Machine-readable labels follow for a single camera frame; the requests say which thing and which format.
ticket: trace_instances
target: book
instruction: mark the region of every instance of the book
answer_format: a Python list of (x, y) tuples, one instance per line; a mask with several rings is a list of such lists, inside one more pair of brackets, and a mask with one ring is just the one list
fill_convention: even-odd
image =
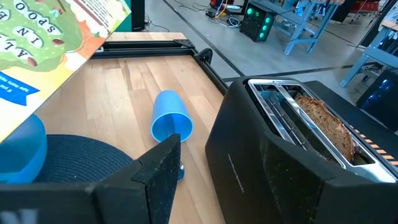
[(130, 13), (124, 0), (0, 0), (0, 142)]

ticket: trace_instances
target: table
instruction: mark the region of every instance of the table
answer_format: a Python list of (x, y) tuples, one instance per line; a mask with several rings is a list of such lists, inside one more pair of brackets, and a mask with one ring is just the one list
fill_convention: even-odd
[[(184, 39), (181, 33), (114, 33), (110, 40)], [(191, 56), (90, 60), (37, 111), (49, 134), (94, 138), (138, 158), (157, 144), (152, 106), (166, 89), (179, 93), (194, 131), (183, 142), (185, 177), (177, 186), (170, 223), (224, 223), (205, 156), (223, 99)]]
[(395, 22), (388, 20), (384, 20), (381, 25), (382, 29), (379, 31), (378, 35), (373, 39), (369, 46), (366, 47), (362, 56), (356, 61), (347, 75), (345, 75), (344, 79), (340, 82), (340, 86), (346, 87), (369, 59), (390, 67), (398, 68), (398, 57), (379, 49), (379, 45), (387, 37), (390, 31), (398, 31), (398, 25)]
[[(309, 44), (307, 52), (311, 53), (314, 46), (317, 44), (318, 39), (322, 35), (323, 31), (326, 28), (326, 25), (329, 23), (332, 15), (335, 13), (337, 7), (341, 4), (344, 3), (345, 0), (331, 0), (331, 1), (326, 1), (326, 0), (314, 0), (310, 1), (307, 6), (305, 7), (303, 16), (300, 17), (296, 13), (292, 11), (286, 11), (283, 7), (280, 7), (277, 4), (274, 4), (271, 1), (260, 1), (258, 4), (255, 2), (253, 3), (254, 5), (258, 7), (266, 7), (277, 14), (280, 14), (279, 16), (282, 16), (284, 19), (287, 19), (288, 21), (292, 22), (293, 24), (296, 25), (294, 28), (293, 32), (290, 29), (287, 29), (284, 25), (275, 22), (275, 26), (281, 30), (283, 33), (287, 34), (290, 36), (290, 40), (287, 43), (287, 46), (285, 48), (285, 55), (289, 55), (291, 51), (293, 50), (294, 46), (296, 44)], [(328, 3), (330, 7), (328, 8), (325, 16), (322, 19), (321, 24), (318, 26), (318, 29), (316, 32), (311, 35), (310, 38), (302, 38), (301, 34), (303, 31), (310, 30), (310, 27), (307, 27), (307, 20), (310, 18), (312, 10), (315, 8), (317, 4), (325, 4)]]

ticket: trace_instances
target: orange stripe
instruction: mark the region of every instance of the orange stripe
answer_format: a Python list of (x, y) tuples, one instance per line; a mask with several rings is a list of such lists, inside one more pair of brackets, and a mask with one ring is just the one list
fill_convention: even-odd
[(383, 156), (385, 159), (394, 159), (392, 156)]

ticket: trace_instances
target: metal table leg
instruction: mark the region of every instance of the metal table leg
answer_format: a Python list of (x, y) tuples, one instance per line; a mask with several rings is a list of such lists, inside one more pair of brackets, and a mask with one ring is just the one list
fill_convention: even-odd
[(311, 16), (312, 9), (315, 7), (315, 2), (309, 2), (307, 6), (305, 6), (305, 10), (303, 13), (303, 22), (296, 26), (292, 36), (290, 37), (289, 43), (285, 49), (285, 55), (289, 55), (293, 50), (294, 45), (297, 44), (296, 41), (299, 39), (300, 34), (303, 32), (303, 28), (307, 25), (307, 19)]
[[(373, 39), (371, 44), (366, 48), (377, 48), (379, 47), (380, 43), (383, 41), (384, 38), (386, 38), (387, 32), (389, 32), (389, 29), (386, 27), (382, 27), (378, 35)], [(358, 71), (361, 69), (361, 67), (365, 64), (365, 62), (368, 60), (369, 56), (365, 52), (362, 54), (362, 56), (356, 61), (355, 65), (352, 67), (352, 69), (347, 73), (347, 75), (344, 77), (344, 79), (340, 82), (340, 85), (342, 87), (346, 87), (347, 84), (350, 83), (350, 81), (355, 77), (355, 75), (358, 73)]]
[(328, 25), (331, 17), (334, 15), (336, 9), (337, 9), (337, 5), (331, 5), (328, 9), (328, 11), (326, 12), (326, 15), (323, 17), (322, 23), (319, 25), (319, 28), (317, 30), (317, 32), (314, 34), (313, 38), (316, 40), (314, 41), (314, 43), (311, 43), (308, 46), (307, 52), (311, 53), (314, 46), (317, 44), (319, 37), (321, 36), (321, 34), (323, 33), (323, 31), (325, 30), (326, 26)]

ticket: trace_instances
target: plastic cup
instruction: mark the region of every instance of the plastic cup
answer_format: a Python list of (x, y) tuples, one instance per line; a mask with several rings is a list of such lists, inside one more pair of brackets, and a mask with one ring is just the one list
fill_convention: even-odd
[(193, 131), (193, 121), (184, 102), (173, 90), (160, 92), (155, 100), (150, 132), (161, 142), (172, 134), (180, 134), (181, 142), (187, 140)]
[(32, 115), (0, 142), (0, 183), (32, 183), (43, 167), (46, 154), (44, 125)]

